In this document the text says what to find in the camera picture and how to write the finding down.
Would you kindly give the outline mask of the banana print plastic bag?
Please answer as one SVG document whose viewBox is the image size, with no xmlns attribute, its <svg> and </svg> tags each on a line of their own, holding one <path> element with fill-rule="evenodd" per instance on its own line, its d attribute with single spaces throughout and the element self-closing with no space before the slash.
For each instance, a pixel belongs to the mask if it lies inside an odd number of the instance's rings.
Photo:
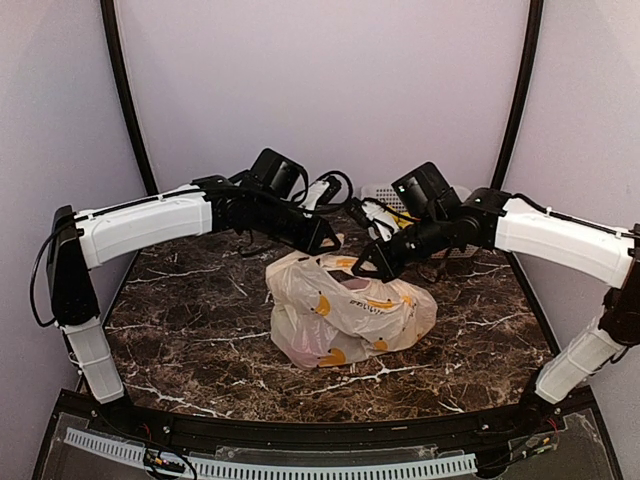
<svg viewBox="0 0 640 480">
<path fill-rule="evenodd" d="M 334 367 L 408 349 L 436 324 L 430 292 L 403 280 L 352 277 L 356 259 L 290 253 L 269 264 L 271 340 L 301 369 Z"/>
</svg>

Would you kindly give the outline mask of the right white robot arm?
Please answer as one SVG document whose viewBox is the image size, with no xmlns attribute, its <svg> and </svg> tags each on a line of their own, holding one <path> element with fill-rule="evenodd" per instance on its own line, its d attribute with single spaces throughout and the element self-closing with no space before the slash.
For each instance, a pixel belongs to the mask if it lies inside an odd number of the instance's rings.
<svg viewBox="0 0 640 480">
<path fill-rule="evenodd" d="M 478 188 L 461 199 L 435 164 L 427 162 L 392 185 L 406 211 L 394 213 L 382 201 L 353 199 L 350 216 L 378 229 L 352 267 L 354 275 L 389 282 L 405 266 L 469 245 L 522 253 L 579 272 L 606 284 L 600 316 L 533 378 L 532 391 L 510 413 L 521 434 L 534 432 L 549 405 L 564 400 L 606 362 L 639 343 L 639 229 L 592 223 L 543 207 L 524 194 Z"/>
</svg>

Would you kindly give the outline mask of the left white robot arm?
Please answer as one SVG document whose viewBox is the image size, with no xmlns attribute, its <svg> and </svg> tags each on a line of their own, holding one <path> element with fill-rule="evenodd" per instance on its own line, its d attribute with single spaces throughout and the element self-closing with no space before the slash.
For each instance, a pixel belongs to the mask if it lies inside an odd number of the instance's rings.
<svg viewBox="0 0 640 480">
<path fill-rule="evenodd" d="M 51 324 L 62 331 L 86 379 L 101 417 L 120 436 L 141 427 L 140 412 L 124 399 L 102 326 L 90 272 L 105 263 L 167 241 L 234 231 L 259 232 L 308 255 L 337 250 L 341 243 L 325 216 L 350 180 L 327 172 L 311 181 L 305 168 L 264 149 L 247 170 L 211 175 L 174 190 L 102 209 L 59 208 L 36 256 L 46 266 Z"/>
</svg>

